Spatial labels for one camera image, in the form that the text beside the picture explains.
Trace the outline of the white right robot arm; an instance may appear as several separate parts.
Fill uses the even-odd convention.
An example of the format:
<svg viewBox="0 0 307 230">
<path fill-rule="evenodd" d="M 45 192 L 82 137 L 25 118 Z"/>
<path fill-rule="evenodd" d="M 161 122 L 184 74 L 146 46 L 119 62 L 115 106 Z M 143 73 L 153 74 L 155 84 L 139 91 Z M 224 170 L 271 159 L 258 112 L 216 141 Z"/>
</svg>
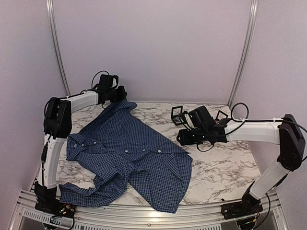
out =
<svg viewBox="0 0 307 230">
<path fill-rule="evenodd" d="M 303 132 L 292 114 L 282 118 L 250 120 L 248 117 L 235 119 L 233 115 L 224 118 L 212 117 L 205 106 L 190 112 L 182 106 L 173 107 L 178 114 L 171 114 L 173 123 L 183 125 L 177 135 L 182 145 L 199 145 L 205 141 L 214 145 L 217 142 L 252 141 L 276 144 L 280 147 L 277 160 L 243 194 L 241 201 L 222 205 L 225 219 L 254 214 L 262 211 L 261 199 L 274 187 L 283 182 L 289 172 L 297 170 L 303 161 L 306 141 Z"/>
</svg>

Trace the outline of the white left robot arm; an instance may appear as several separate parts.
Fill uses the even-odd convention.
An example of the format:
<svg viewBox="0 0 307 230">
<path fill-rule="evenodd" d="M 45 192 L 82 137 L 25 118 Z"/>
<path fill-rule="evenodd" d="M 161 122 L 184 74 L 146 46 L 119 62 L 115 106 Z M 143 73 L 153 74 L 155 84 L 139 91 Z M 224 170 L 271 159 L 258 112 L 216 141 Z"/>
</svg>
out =
<svg viewBox="0 0 307 230">
<path fill-rule="evenodd" d="M 75 206 L 61 203 L 57 198 L 56 170 L 62 146 L 72 130 L 71 115 L 86 107 L 126 98 L 124 86 L 118 84 L 119 77 L 102 70 L 97 84 L 88 90 L 66 97 L 52 97 L 44 107 L 44 146 L 37 181 L 34 183 L 35 208 L 53 216 L 72 218 Z"/>
</svg>

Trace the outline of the blue plaid shirt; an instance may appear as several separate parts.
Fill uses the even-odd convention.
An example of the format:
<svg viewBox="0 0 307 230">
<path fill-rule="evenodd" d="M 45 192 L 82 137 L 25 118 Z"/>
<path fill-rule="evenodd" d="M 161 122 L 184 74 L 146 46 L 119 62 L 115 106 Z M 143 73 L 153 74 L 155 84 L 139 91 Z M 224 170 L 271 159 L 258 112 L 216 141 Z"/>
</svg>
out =
<svg viewBox="0 0 307 230">
<path fill-rule="evenodd" d="M 132 186 L 157 211 L 175 213 L 188 189 L 192 158 L 171 140 L 131 114 L 136 103 L 112 103 L 67 139 L 68 161 L 95 174 L 94 187 L 61 184 L 60 200 L 101 207 Z"/>
</svg>

